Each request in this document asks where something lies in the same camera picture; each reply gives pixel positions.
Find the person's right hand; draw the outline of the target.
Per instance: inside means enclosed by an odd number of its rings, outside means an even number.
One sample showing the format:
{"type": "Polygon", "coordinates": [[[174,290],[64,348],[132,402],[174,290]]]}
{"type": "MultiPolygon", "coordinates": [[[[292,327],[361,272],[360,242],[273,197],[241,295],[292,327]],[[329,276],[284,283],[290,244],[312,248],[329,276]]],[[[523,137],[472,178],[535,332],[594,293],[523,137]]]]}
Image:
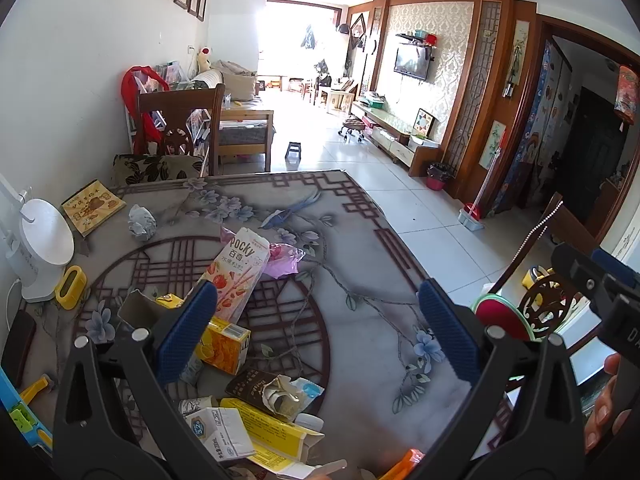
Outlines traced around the person's right hand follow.
{"type": "Polygon", "coordinates": [[[618,369],[622,358],[618,353],[611,354],[604,361],[604,371],[611,376],[600,396],[594,402],[594,409],[589,416],[585,426],[585,453],[590,452],[606,433],[606,427],[611,424],[613,434],[617,434],[626,424],[631,410],[620,412],[613,418],[614,402],[613,391],[616,386],[618,369]]]}

